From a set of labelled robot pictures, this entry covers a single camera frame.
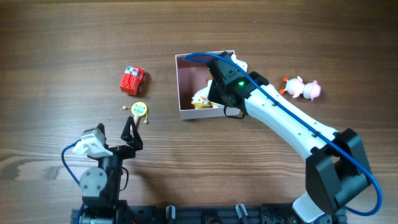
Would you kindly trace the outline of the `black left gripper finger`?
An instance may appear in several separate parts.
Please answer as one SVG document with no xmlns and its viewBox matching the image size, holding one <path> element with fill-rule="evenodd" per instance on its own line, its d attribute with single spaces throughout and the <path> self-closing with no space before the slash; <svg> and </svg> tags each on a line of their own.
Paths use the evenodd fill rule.
<svg viewBox="0 0 398 224">
<path fill-rule="evenodd" d="M 137 131 L 134 118 L 129 116 L 121 134 L 121 139 L 134 150 L 143 150 L 143 142 Z"/>
<path fill-rule="evenodd" d="M 105 136 L 105 129 L 104 124 L 99 123 L 95 128 L 95 136 L 97 140 L 103 145 L 106 145 L 106 136 Z"/>
</svg>

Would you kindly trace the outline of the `yellow rattle drum toy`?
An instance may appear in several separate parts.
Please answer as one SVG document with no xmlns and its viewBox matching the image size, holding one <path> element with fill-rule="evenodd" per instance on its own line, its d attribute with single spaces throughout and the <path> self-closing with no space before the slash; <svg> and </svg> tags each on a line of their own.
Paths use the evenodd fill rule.
<svg viewBox="0 0 398 224">
<path fill-rule="evenodd" d="M 122 106 L 119 110 L 131 110 L 131 113 L 133 115 L 133 120 L 134 124 L 136 127 L 139 125 L 139 120 L 144 117 L 144 124 L 148 124 L 148 107 L 145 103 L 143 102 L 136 102 L 132 106 Z"/>
</svg>

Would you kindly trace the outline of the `white plush duck orange feet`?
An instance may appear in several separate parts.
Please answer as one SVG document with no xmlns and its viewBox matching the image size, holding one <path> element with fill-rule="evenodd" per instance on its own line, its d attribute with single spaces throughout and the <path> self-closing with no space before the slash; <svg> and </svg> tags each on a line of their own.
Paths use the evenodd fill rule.
<svg viewBox="0 0 398 224">
<path fill-rule="evenodd" d="M 214 103 L 208 99 L 212 82 L 213 80 L 208 80 L 207 86 L 196 92 L 192 97 L 191 104 L 195 107 L 196 110 L 220 107 L 219 104 Z"/>
</svg>

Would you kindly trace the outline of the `red toy fire truck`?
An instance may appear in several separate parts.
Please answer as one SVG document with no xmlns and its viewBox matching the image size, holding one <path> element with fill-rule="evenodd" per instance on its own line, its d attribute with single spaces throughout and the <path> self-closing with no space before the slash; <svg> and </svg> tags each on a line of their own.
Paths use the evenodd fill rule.
<svg viewBox="0 0 398 224">
<path fill-rule="evenodd" d="M 142 92 L 142 86 L 145 81 L 145 70 L 141 67 L 131 65 L 126 67 L 119 87 L 122 92 L 127 93 L 128 95 L 136 96 Z"/>
</svg>

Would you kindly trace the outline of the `white pink duck figurine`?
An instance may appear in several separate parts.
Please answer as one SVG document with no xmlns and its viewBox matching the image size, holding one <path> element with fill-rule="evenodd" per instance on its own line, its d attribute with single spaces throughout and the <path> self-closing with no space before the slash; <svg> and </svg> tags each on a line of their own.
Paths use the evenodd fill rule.
<svg viewBox="0 0 398 224">
<path fill-rule="evenodd" d="M 279 93 L 283 95 L 285 92 L 292 95 L 293 98 L 297 98 L 302 95 L 304 98 L 314 100 L 320 96 L 321 86 L 316 80 L 310 83 L 304 83 L 302 78 L 297 76 L 296 78 L 288 79 L 285 77 L 283 82 L 286 83 L 284 89 L 279 90 Z"/>
</svg>

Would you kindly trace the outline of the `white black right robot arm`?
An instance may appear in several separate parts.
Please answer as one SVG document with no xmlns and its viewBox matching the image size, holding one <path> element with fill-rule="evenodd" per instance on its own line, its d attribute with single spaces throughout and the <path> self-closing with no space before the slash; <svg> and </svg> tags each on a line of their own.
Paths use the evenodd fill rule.
<svg viewBox="0 0 398 224">
<path fill-rule="evenodd" d="M 266 124 L 305 162 L 305 193 L 292 204 L 304 223 L 318 223 L 346 208 L 375 178 L 358 133 L 325 126 L 288 102 L 257 72 L 247 73 L 227 52 L 212 55 L 206 66 L 220 104 L 238 108 Z"/>
</svg>

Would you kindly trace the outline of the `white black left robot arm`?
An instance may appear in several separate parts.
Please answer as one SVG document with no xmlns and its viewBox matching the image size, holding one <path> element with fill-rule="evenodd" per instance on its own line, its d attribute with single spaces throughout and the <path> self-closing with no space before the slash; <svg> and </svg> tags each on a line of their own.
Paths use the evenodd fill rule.
<svg viewBox="0 0 398 224">
<path fill-rule="evenodd" d="M 123 161 L 132 159 L 143 149 L 142 139 L 136 128 L 136 119 L 128 117 L 121 134 L 123 145 L 109 147 L 106 143 L 104 124 L 87 129 L 81 135 L 73 151 L 96 160 L 98 165 L 86 170 L 80 177 L 82 206 L 73 223 L 139 223 L 126 200 L 119 198 L 121 177 L 128 175 Z"/>
</svg>

